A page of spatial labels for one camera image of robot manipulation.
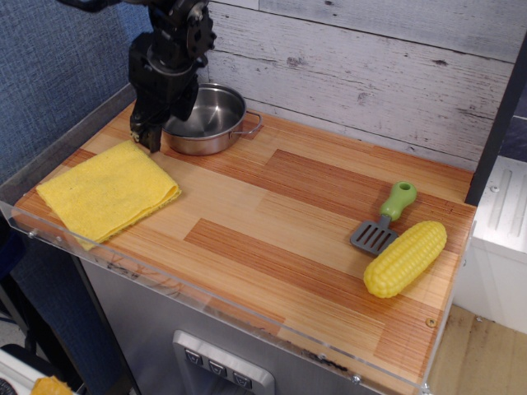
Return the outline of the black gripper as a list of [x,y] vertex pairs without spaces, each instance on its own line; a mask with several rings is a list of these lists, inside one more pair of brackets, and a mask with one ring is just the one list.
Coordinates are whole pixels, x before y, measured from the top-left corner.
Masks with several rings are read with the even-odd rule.
[[163,73],[148,60],[151,33],[140,34],[129,50],[128,77],[137,100],[130,117],[133,140],[151,153],[161,149],[163,119],[187,121],[198,96],[197,70],[208,64],[216,34],[207,1],[141,1],[160,14],[159,54]]

